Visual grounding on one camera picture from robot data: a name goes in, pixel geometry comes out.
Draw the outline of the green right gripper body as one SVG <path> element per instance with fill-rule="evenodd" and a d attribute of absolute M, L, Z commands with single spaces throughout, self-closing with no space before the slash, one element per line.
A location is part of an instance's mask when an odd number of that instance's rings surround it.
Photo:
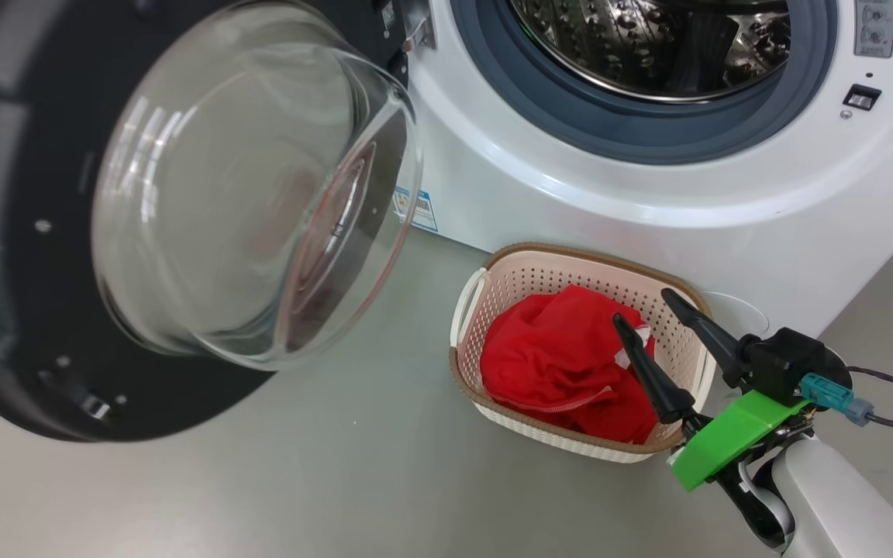
<path fill-rule="evenodd" d="M 808 403 L 799 398 L 786 406 L 751 390 L 727 406 L 704 428 L 685 437 L 684 448 L 673 458 L 674 476 L 686 491 L 695 490 Z"/>

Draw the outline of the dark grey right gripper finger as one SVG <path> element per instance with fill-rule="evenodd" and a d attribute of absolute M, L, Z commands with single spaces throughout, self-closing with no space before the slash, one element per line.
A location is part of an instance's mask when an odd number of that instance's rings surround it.
<path fill-rule="evenodd" d="M 625 357 L 628 358 L 660 424 L 683 422 L 694 417 L 697 414 L 694 410 L 694 396 L 674 384 L 663 368 L 646 353 L 643 339 L 624 315 L 613 315 L 612 324 L 621 340 Z"/>
<path fill-rule="evenodd" d="M 692 306 L 672 288 L 660 290 L 674 317 L 701 340 L 715 362 L 722 368 L 722 378 L 729 386 L 741 386 L 745 367 L 740 356 L 740 343 L 733 335 L 713 322 L 705 313 Z"/>

